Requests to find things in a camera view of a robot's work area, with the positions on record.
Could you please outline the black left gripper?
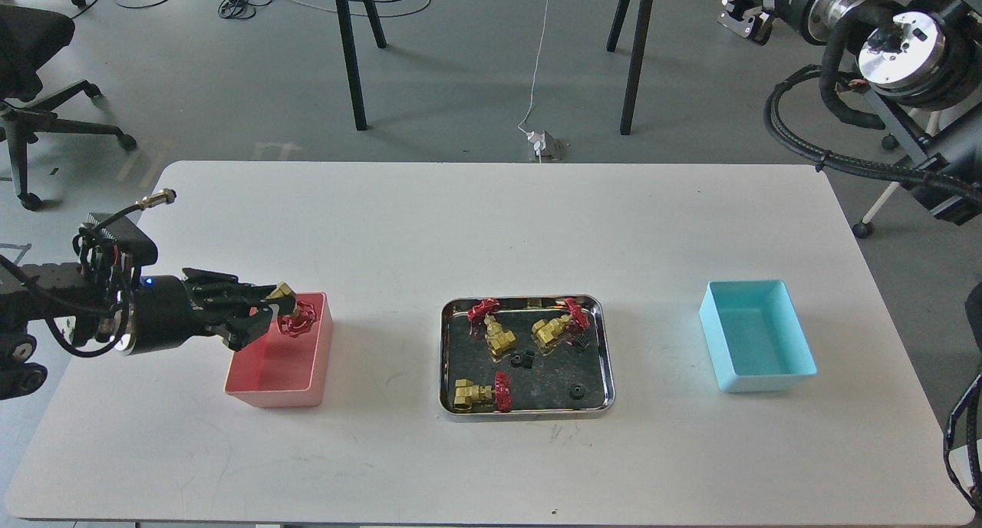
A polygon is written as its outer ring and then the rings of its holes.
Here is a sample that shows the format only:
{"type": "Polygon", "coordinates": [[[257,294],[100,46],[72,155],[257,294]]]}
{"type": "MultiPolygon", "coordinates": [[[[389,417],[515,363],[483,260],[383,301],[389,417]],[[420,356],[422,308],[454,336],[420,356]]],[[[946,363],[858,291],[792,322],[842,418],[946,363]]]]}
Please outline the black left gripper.
{"type": "Polygon", "coordinates": [[[265,301],[285,296],[285,284],[252,285],[238,276],[185,268],[183,277],[143,276],[133,291],[123,353],[178,348],[194,336],[219,336],[241,351],[261,335],[279,312],[265,301]]]}

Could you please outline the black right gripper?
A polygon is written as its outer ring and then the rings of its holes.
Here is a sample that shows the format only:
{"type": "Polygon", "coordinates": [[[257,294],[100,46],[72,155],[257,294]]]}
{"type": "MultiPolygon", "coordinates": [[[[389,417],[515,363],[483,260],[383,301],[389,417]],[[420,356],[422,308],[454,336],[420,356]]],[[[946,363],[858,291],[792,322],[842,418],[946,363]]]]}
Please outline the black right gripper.
{"type": "Polygon", "coordinates": [[[719,24],[757,45],[768,42],[776,20],[806,38],[806,0],[721,0],[721,4],[719,24]]]}

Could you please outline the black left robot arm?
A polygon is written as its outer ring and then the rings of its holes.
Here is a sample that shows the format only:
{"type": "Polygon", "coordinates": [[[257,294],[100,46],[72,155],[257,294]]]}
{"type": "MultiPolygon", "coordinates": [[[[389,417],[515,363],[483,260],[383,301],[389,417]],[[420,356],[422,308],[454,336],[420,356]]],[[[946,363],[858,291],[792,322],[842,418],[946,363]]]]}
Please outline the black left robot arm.
{"type": "Polygon", "coordinates": [[[2,259],[1,396],[30,395],[45,383],[45,366],[31,360],[44,322],[61,348],[77,358],[118,350],[126,355],[178,348],[196,336],[218,336],[241,351],[273,324],[291,324],[298,297],[284,283],[252,285],[221,272],[185,268],[176,276],[143,276],[157,245],[130,214],[169,205],[164,189],[112,214],[92,213],[71,245],[73,262],[17,266],[2,259]]]}

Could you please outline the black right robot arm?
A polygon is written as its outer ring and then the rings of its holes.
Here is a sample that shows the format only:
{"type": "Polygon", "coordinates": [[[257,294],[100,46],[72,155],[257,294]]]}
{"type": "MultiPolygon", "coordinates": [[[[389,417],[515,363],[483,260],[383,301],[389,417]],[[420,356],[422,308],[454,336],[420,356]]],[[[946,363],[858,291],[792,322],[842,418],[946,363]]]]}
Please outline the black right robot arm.
{"type": "Polygon", "coordinates": [[[980,214],[980,106],[931,134],[911,113],[963,104],[980,87],[980,0],[721,0],[717,18],[764,45],[775,21],[823,48],[817,65],[779,81],[766,98],[766,129],[817,170],[834,169],[904,189],[933,217],[962,225],[980,214]],[[844,124],[886,130],[904,151],[894,164],[860,160],[810,143],[783,122],[779,104],[815,80],[844,124]]]}

